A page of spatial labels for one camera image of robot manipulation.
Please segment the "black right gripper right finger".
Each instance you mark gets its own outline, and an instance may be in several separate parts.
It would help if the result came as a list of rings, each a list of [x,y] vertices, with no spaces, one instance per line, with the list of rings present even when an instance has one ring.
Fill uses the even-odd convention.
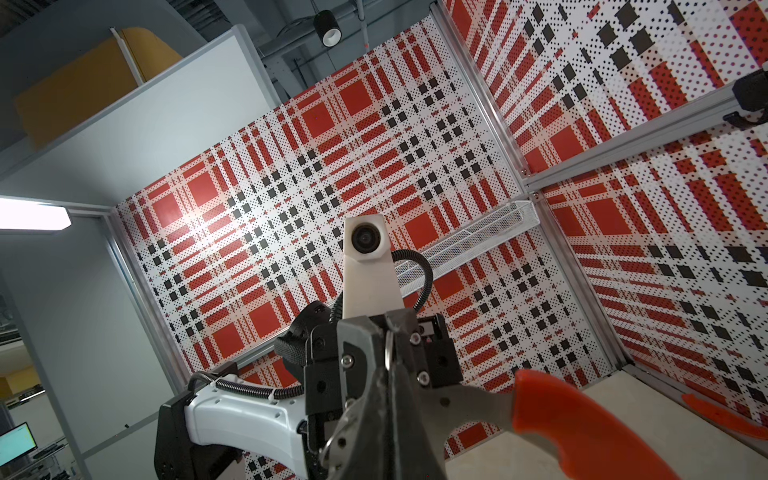
[[[392,479],[446,479],[447,395],[423,388],[401,363],[389,371]]]

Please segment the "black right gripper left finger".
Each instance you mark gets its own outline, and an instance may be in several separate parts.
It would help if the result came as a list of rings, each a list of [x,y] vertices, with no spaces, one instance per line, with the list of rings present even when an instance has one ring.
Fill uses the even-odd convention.
[[[320,458],[328,479],[389,479],[392,421],[387,371],[377,368],[364,395],[345,411]]]

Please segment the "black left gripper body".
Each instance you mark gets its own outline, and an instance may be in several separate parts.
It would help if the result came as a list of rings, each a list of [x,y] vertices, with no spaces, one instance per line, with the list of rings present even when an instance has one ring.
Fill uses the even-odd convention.
[[[444,317],[420,317],[411,308],[343,320],[334,308],[314,302],[277,338],[275,351],[304,392],[299,432],[311,479],[328,479],[320,455],[377,368],[387,371],[388,388],[395,363],[423,388],[444,392],[463,379]]]

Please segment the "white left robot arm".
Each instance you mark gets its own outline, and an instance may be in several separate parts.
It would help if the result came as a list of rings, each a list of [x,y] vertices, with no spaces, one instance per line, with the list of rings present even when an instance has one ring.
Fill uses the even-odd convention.
[[[302,383],[270,389],[234,364],[195,373],[163,404],[161,479],[222,479],[246,453],[305,479],[441,479],[443,446],[469,421],[469,393],[440,316],[403,305],[307,308]]]

